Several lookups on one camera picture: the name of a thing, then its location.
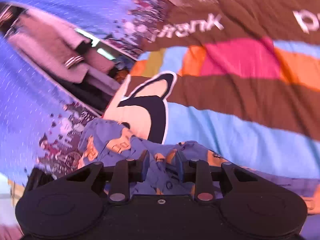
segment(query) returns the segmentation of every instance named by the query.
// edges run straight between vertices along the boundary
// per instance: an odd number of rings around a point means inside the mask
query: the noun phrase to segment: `cloth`
[[[101,118],[95,118],[86,125],[78,149],[84,152],[78,168],[93,161],[101,161],[104,166],[114,166],[119,160],[138,159],[144,150],[148,150],[150,167],[146,181],[131,185],[131,194],[192,194],[192,183],[180,183],[174,175],[177,150],[182,151],[188,160],[205,160],[211,166],[220,166],[226,161],[196,141],[157,144],[134,136],[127,123],[119,124]],[[316,211],[314,208],[319,207],[320,201],[317,198],[320,194],[320,179],[291,179],[250,171],[302,196],[310,214]]]
[[[91,66],[89,67],[85,81],[111,96],[113,96],[120,87],[119,83],[113,78]]]
[[[0,173],[22,186],[34,166],[54,177],[74,170],[81,157],[76,148],[82,127],[98,116],[42,73],[0,36],[0,152],[5,153],[0,155]],[[57,140],[60,156],[73,156],[74,164],[48,159],[48,150],[39,145],[44,134],[48,144]]]
[[[137,57],[142,51],[137,49],[141,44],[132,46],[135,41],[133,35],[127,37],[126,29],[122,24],[122,20],[132,22],[136,18],[130,15],[128,10],[138,7],[133,0],[2,0],[7,2],[16,2],[24,5],[26,8],[34,7],[51,13],[55,16],[67,20],[78,28],[83,29],[95,37],[103,38],[109,34],[117,36],[117,38],[125,38],[129,43],[122,41],[113,41],[118,48],[126,51],[133,57]],[[170,2],[164,0],[161,7],[156,11],[162,11],[165,15],[169,10]],[[156,11],[145,11],[142,17],[150,17],[156,14]],[[153,27],[156,27],[159,20],[152,18],[150,21]]]
[[[6,35],[17,17],[24,11],[24,8],[11,6],[0,2],[0,33]]]
[[[40,45],[33,37],[27,33],[16,33],[8,38],[9,43],[22,50],[28,57],[44,68],[68,82],[81,83],[88,72],[88,65],[80,63],[70,69],[67,69],[61,61],[50,54],[43,46]]]
[[[23,233],[19,225],[6,226],[0,225],[0,239],[3,240],[19,240],[23,236]]]
[[[106,57],[99,54],[95,48],[89,48],[83,54],[83,57],[87,64],[105,74],[108,74],[109,70],[115,65],[112,60],[108,60]]]
[[[66,81],[51,73],[48,74],[72,95],[74,95],[76,98],[86,103],[87,105],[93,107],[94,109],[104,111],[108,103],[110,102],[111,98],[104,98],[102,91],[92,84],[89,84],[87,82],[77,84]]]
[[[68,44],[68,46],[73,50],[75,50],[81,44],[81,42],[87,44],[91,43],[89,38],[77,33],[72,24],[62,21],[58,17],[34,8],[29,8],[27,14],[31,15],[37,21],[43,22],[54,28],[60,38],[63,39],[65,43]]]
[[[71,68],[84,60],[67,46],[51,25],[28,15],[20,15],[18,24],[66,68]]]
[[[186,0],[105,118],[143,139],[195,140],[241,166],[319,179],[319,2]]]
[[[113,62],[115,62],[116,68],[118,69],[123,69],[126,67],[130,70],[134,65],[133,60],[129,59],[128,57],[125,57],[124,55],[116,57],[115,59],[113,59]]]

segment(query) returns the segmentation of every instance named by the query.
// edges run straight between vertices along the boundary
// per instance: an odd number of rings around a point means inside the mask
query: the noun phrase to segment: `metal screw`
[[[198,199],[202,200],[202,201],[209,201],[213,199],[213,196],[210,193],[200,193],[198,195]]]
[[[110,196],[110,199],[112,201],[123,201],[125,199],[125,195],[122,194],[122,193],[113,193],[111,196]]]
[[[158,200],[158,204],[164,204],[165,203],[165,200],[164,199],[159,199]]]

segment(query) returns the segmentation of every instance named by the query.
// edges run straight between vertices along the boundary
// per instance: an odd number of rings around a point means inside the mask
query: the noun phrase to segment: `bed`
[[[309,214],[319,213],[318,4],[184,0],[103,117],[128,123],[140,138],[194,140],[272,174],[305,198]]]

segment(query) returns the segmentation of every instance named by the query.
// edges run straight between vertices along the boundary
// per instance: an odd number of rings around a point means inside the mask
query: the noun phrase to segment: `cartoon print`
[[[308,208],[308,214],[320,214],[320,184],[312,197],[302,197]]]
[[[61,134],[68,134],[72,130],[72,123],[67,118],[61,119],[60,132]]]
[[[165,157],[161,153],[156,153],[153,157],[156,160],[156,162],[164,162],[165,161]]]
[[[92,162],[97,156],[98,156],[98,151],[95,148],[94,144],[93,144],[93,136],[91,135],[88,138],[88,144],[87,144],[87,149],[86,151],[83,153],[83,158],[88,157],[88,160],[90,162]]]
[[[171,94],[177,76],[163,72],[136,87],[122,100],[130,83],[127,75],[123,85],[110,102],[103,118],[126,122],[137,137],[163,143],[167,133],[167,97]]]
[[[63,111],[71,111],[73,113],[77,113],[80,117],[82,112],[84,111],[84,107],[79,103],[72,102],[71,104],[66,104],[63,106]]]
[[[44,134],[39,141],[39,146],[41,147],[41,149],[49,152],[48,157],[50,159],[58,158],[58,156],[61,154],[61,150],[58,148],[58,141],[55,140],[54,143],[48,143],[48,137],[46,134]]]
[[[219,154],[208,150],[207,152],[207,162],[210,166],[220,167],[222,163],[227,162],[224,158],[222,158]]]
[[[167,0],[132,0],[134,8],[127,11],[126,19],[121,23],[115,20],[116,30],[104,38],[124,52],[138,57],[143,51],[143,40],[154,41],[157,24],[167,16],[169,2]]]
[[[121,131],[121,137],[110,140],[107,144],[107,148],[116,153],[129,150],[131,148],[130,138],[132,135],[132,132],[127,127],[124,127]]]

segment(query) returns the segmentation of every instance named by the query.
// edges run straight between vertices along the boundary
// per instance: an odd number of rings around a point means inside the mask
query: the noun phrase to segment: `brown fabric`
[[[157,37],[147,44],[147,51],[172,46],[203,45],[228,41],[235,38],[260,39],[268,36],[273,40],[303,41],[320,44],[320,29],[310,34],[304,33],[292,11],[307,10],[314,15],[320,13],[320,0],[192,0],[192,7],[173,8],[168,20],[163,24],[188,23],[191,20],[207,20],[208,14],[221,15],[219,21],[224,29],[213,26],[211,30],[196,32],[187,37]]]
[[[126,96],[147,79],[132,76]],[[236,75],[178,76],[167,101],[232,114],[320,140],[320,93],[300,85],[287,85],[280,80],[243,79]]]
[[[115,63],[111,60],[108,60],[103,55],[97,52],[96,48],[90,48],[88,51],[82,55],[84,61],[95,69],[100,70],[101,72],[108,74],[109,70],[113,68]]]
[[[28,15],[21,15],[19,24],[26,28],[28,33],[60,63],[65,64],[70,58],[79,56],[67,46],[50,25]]]

